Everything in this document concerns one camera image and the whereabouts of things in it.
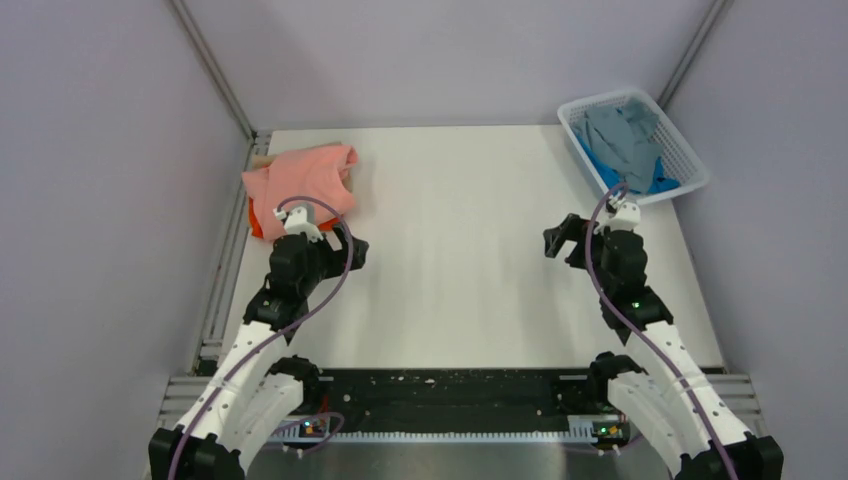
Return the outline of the grey blue t shirt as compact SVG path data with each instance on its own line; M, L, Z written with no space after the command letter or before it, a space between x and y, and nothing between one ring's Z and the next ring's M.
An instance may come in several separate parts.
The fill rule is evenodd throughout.
M624 107L591 107L574 126L597 158L618 172L620 182L631 190L646 193L655 162L663 148L650 139L658 117L640 103L631 100Z

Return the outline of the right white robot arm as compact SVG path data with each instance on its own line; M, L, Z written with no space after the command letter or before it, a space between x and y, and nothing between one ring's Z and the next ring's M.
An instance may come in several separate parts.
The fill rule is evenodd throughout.
M625 348L590 364L589 404L623 413L675 479L781 478L777 441L754 433L720 397L648 285L643 238L632 230L596 229L576 214L543 238L548 258L574 243L565 262L589 274L602 317Z

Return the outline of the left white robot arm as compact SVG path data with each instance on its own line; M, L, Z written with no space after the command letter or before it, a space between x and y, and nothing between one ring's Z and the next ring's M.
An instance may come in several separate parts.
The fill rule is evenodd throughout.
M319 404L317 368L293 354L299 326L331 301L308 299L325 280L336 295L349 273L363 267L369 245L345 222L332 229L340 247L321 233L277 239L270 270L248 303L229 353L194 404L148 444L154 479L243 479L254 458L290 414Z

